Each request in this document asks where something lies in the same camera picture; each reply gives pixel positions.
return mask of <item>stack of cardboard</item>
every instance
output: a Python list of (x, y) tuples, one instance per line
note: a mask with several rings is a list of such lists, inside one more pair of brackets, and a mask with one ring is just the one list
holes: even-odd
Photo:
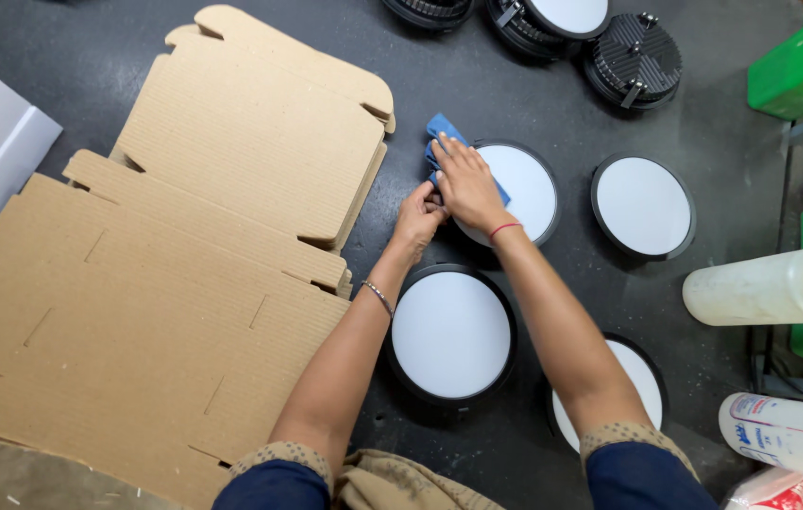
[(169, 34), (111, 157), (0, 215), (0, 439), (208, 507), (347, 309), (376, 76), (237, 9)]

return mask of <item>silver bangle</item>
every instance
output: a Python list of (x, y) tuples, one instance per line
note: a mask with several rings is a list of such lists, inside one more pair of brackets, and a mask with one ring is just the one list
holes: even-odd
[(373, 290), (373, 292), (376, 292), (376, 295), (382, 300), (382, 306), (386, 307), (386, 311), (389, 313), (389, 319), (395, 319), (395, 310), (393, 310), (392, 306), (389, 305), (389, 300), (386, 299), (386, 297), (382, 294), (382, 292), (380, 292), (380, 290), (377, 289), (375, 285), (366, 280), (362, 281), (361, 284), (370, 287)]

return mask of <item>black round light fixture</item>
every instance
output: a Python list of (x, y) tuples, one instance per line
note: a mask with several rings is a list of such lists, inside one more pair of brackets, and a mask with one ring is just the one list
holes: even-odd
[[(477, 139), (474, 147), (510, 196), (506, 210), (521, 222), (533, 244), (542, 245), (553, 235), (562, 216), (563, 197), (552, 165), (530, 147), (510, 140)], [(490, 246), (489, 239), (479, 230), (457, 218), (455, 224), (467, 237)]]
[(447, 32), (470, 17), (476, 0), (382, 0), (382, 3), (411, 25)]
[[(634, 342), (614, 333), (603, 333), (606, 344), (624, 368), (628, 378), (641, 396), (644, 410), (653, 426), (663, 431), (668, 428), (668, 392), (666, 384), (650, 356)], [(562, 401), (553, 388), (546, 393), (546, 415), (553, 434), (561, 435), (576, 452), (580, 452), (580, 438), (566, 415)]]
[(666, 104), (679, 87), (681, 53), (659, 18), (619, 15), (591, 42), (583, 59), (590, 85), (606, 100), (631, 110)]
[(559, 60), (581, 49), (609, 23), (610, 0), (486, 0), (499, 35), (531, 58)]
[(697, 210), (671, 168), (639, 153), (618, 153), (596, 168), (593, 213), (606, 237), (634, 258), (667, 261), (690, 246)]
[(498, 286), (467, 266), (437, 264), (405, 281), (385, 350), (414, 395), (463, 410), (505, 383), (516, 345), (515, 315)]

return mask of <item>black frame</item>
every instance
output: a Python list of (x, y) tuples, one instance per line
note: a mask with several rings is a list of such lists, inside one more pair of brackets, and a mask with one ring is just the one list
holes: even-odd
[[(646, 253), (641, 253), (640, 251), (635, 251), (631, 248), (625, 246), (625, 244), (620, 241), (615, 234), (609, 230), (609, 227), (606, 226), (606, 222), (602, 219), (602, 214), (600, 214), (600, 203), (597, 201), (596, 192), (600, 186), (600, 178), (602, 174), (609, 168), (614, 162), (618, 160), (622, 160), (624, 158), (642, 158), (645, 160), (652, 161), (657, 165), (665, 168), (668, 173), (672, 175), (676, 180), (679, 182), (679, 186), (681, 186), (681, 190), (684, 191), (685, 197), (688, 198), (688, 205), (690, 206), (690, 225), (688, 226), (688, 234), (685, 236), (684, 240), (681, 241), (681, 244), (676, 249), (672, 249), (669, 253), (662, 253), (658, 255), (648, 255)], [(605, 161), (600, 163), (600, 166), (596, 167), (596, 170), (593, 171), (593, 184), (591, 185), (590, 189), (590, 200), (593, 205), (593, 215), (596, 216), (596, 222), (599, 223), (600, 228), (606, 234), (616, 246), (619, 247), (625, 253), (631, 255), (636, 259), (641, 259), (643, 261), (668, 261), (670, 259), (674, 259), (678, 257), (682, 251), (687, 249), (690, 246), (690, 243), (693, 242), (694, 236), (697, 233), (697, 207), (694, 205), (694, 198), (691, 196), (690, 191), (688, 191), (688, 185), (685, 183), (684, 179), (681, 179), (678, 173), (675, 172), (672, 168), (669, 168), (666, 164), (663, 164), (661, 161), (649, 157), (643, 153), (634, 153), (634, 152), (627, 152), (627, 153), (616, 153), (612, 156), (606, 158)]]
[[(659, 371), (659, 367), (656, 365), (656, 363), (653, 363), (653, 359), (641, 348), (641, 346), (637, 345), (631, 340), (628, 340), (615, 333), (604, 332), (602, 335), (607, 340), (618, 342), (626, 348), (633, 350), (650, 368), (650, 372), (653, 373), (653, 378), (656, 379), (656, 385), (659, 387), (659, 397), (662, 400), (662, 424), (659, 426), (659, 432), (665, 434), (668, 432), (668, 391), (666, 390), (666, 382), (665, 379), (662, 378), (662, 372)], [(551, 385), (548, 383), (546, 384), (546, 419), (549, 422), (549, 431), (552, 432), (553, 435), (565, 437), (565, 435), (562, 433), (562, 429), (559, 427), (559, 422), (555, 419), (555, 412), (553, 411), (553, 389), (554, 388)]]
[(553, 23), (553, 22), (549, 21), (548, 19), (546, 19), (545, 17), (543, 17), (543, 15), (540, 14), (540, 10), (537, 9), (536, 5), (533, 3), (533, 0), (524, 0), (524, 4), (526, 5), (526, 8), (530, 10), (531, 14), (536, 19), (536, 21), (539, 22), (540, 25), (543, 26), (543, 28), (545, 28), (546, 30), (552, 32), (553, 34), (560, 35), (561, 37), (564, 37), (566, 39), (573, 39), (573, 40), (576, 40), (576, 41), (587, 41), (589, 39), (593, 39), (594, 37), (597, 37), (599, 34), (602, 34), (603, 32), (606, 31), (607, 28), (609, 28), (609, 22), (612, 19), (612, 16), (611, 16), (611, 13), (612, 13), (612, 0), (607, 0), (606, 1), (606, 17), (603, 20), (602, 24), (599, 27), (597, 27), (595, 30), (593, 30), (592, 32), (587, 32), (585, 34), (577, 34), (575, 32), (569, 32), (566, 29), (559, 27), (555, 23)]
[(512, 147), (514, 149), (518, 149), (520, 151), (524, 151), (525, 153), (530, 154), (532, 158), (536, 160), (536, 162), (540, 163), (540, 166), (543, 167), (543, 170), (546, 170), (546, 175), (549, 176), (549, 179), (553, 182), (553, 189), (555, 190), (555, 212), (553, 213), (553, 221), (546, 227), (546, 231), (540, 234), (540, 237), (536, 238), (533, 244), (539, 248), (543, 246), (543, 243), (549, 240), (552, 237), (553, 232), (555, 232), (555, 228), (559, 226), (559, 220), (562, 218), (562, 189), (559, 187), (558, 179), (555, 179), (555, 174), (553, 173), (553, 167), (549, 164), (549, 162), (543, 158), (539, 153), (535, 150), (531, 149), (530, 147), (521, 144), (519, 142), (515, 142), (513, 140), (507, 140), (505, 138), (477, 138), (474, 141), (474, 148), (479, 149), (480, 147), (486, 147), (487, 145), (505, 145), (507, 147)]
[[(622, 102), (624, 102), (625, 98), (630, 94), (630, 91), (616, 91), (615, 88), (602, 77), (600, 68), (596, 65), (596, 57), (593, 56), (592, 51), (586, 52), (583, 58), (583, 72), (587, 75), (587, 81), (590, 82), (590, 86), (604, 99), (615, 105), (622, 106)], [(675, 98), (675, 94), (679, 92), (679, 85), (680, 81), (664, 97), (656, 99), (655, 101), (636, 99), (632, 102), (631, 106), (626, 109), (635, 111), (655, 110)]]
[(382, 3), (404, 21), (416, 27), (433, 32), (448, 32), (458, 28), (461, 26), (461, 24), (463, 24), (463, 22), (467, 21), (467, 18), (470, 18), (471, 15), (474, 14), (474, 8), (476, 6), (476, 0), (470, 0), (470, 6), (467, 7), (467, 11), (461, 17), (442, 20), (428, 17), (426, 15), (420, 15), (408, 9), (400, 2), (400, 0), (382, 0)]
[(496, 19), (505, 12), (499, 2), (500, 0), (486, 0), (486, 10), (489, 12), (489, 16), (493, 18), (493, 27), (502, 37), (503, 42), (515, 51), (533, 59), (549, 62), (566, 59), (580, 51), (579, 42), (562, 38), (562, 41), (556, 44), (544, 44), (522, 35), (519, 30), (510, 27), (511, 22), (505, 26), (497, 25)]
[(404, 285), (401, 287), (401, 293), (398, 296), (398, 302), (401, 302), (401, 299), (404, 298), (407, 290), (410, 289), (415, 283), (423, 280), (429, 275), (441, 272), (459, 272), (475, 278), (480, 281), (480, 283), (486, 285), (490, 290), (493, 291), (494, 294), (496, 294), (496, 297), (499, 298), (499, 301), (502, 303), (502, 307), (505, 309), (506, 315), (508, 316), (508, 325), (509, 329), (511, 330), (511, 344), (508, 349), (508, 359), (506, 359), (506, 364), (502, 367), (502, 371), (499, 372), (496, 380), (486, 387), (486, 389), (475, 395), (471, 395), (470, 397), (465, 397), (463, 399), (444, 399), (442, 397), (433, 395), (432, 393), (429, 393), (426, 390), (418, 387), (417, 384), (407, 376), (404, 368), (402, 368), (398, 363), (397, 357), (395, 356), (395, 346), (392, 343), (392, 324), (394, 321), (389, 324), (389, 332), (386, 334), (386, 357), (389, 360), (389, 365), (392, 366), (392, 371), (395, 372), (395, 375), (397, 376), (398, 380), (401, 381), (401, 384), (418, 398), (442, 408), (464, 410), (471, 408), (476, 403), (495, 393), (498, 388), (505, 384), (508, 376), (511, 375), (512, 369), (515, 367), (515, 358), (517, 354), (517, 323), (515, 321), (515, 313), (512, 310), (511, 304), (508, 302), (508, 297), (506, 297), (502, 290), (499, 289), (498, 285), (496, 285), (492, 280), (489, 280), (489, 278), (487, 278), (483, 273), (460, 264), (436, 264), (414, 273), (407, 278), (407, 280), (404, 282)]

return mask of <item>blue cloth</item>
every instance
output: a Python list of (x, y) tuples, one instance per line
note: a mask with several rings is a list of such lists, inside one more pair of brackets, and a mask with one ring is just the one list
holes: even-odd
[[(587, 482), (594, 510), (718, 509), (678, 458), (645, 443), (598, 449), (587, 459)], [(270, 460), (232, 480), (215, 499), (213, 510), (323, 510), (329, 503), (329, 488), (313, 470)]]
[[(427, 133), (430, 134), (430, 142), (427, 144), (427, 150), (423, 153), (423, 155), (425, 158), (427, 158), (427, 162), (433, 169), (432, 173), (430, 173), (430, 181), (434, 186), (436, 186), (437, 189), (440, 186), (436, 183), (436, 171), (440, 170), (441, 168), (440, 164), (436, 161), (436, 156), (433, 154), (432, 142), (434, 138), (436, 140), (440, 139), (440, 132), (446, 133), (449, 138), (458, 138), (462, 144), (470, 147), (470, 144), (467, 143), (467, 138), (462, 136), (461, 133), (455, 129), (455, 126), (453, 126), (442, 113), (437, 113), (436, 116), (427, 123)], [(496, 180), (496, 189), (499, 191), (499, 196), (502, 197), (502, 205), (508, 205), (512, 199), (508, 196), (508, 193), (506, 193), (505, 189), (502, 188), (502, 185), (499, 184), (498, 180)]]

